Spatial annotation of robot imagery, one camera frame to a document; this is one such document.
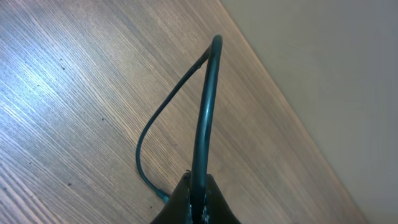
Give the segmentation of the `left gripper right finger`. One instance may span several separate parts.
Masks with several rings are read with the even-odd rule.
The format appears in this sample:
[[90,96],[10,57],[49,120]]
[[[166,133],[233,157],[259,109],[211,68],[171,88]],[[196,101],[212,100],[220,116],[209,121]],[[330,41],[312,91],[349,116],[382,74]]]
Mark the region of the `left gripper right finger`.
[[206,176],[203,221],[207,224],[240,224],[226,202],[212,175]]

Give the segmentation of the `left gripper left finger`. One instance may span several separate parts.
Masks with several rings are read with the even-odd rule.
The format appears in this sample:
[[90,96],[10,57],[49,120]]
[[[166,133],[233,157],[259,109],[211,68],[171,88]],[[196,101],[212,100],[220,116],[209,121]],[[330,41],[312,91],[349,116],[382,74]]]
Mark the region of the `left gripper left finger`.
[[171,194],[165,207],[150,224],[192,224],[190,173],[186,172]]

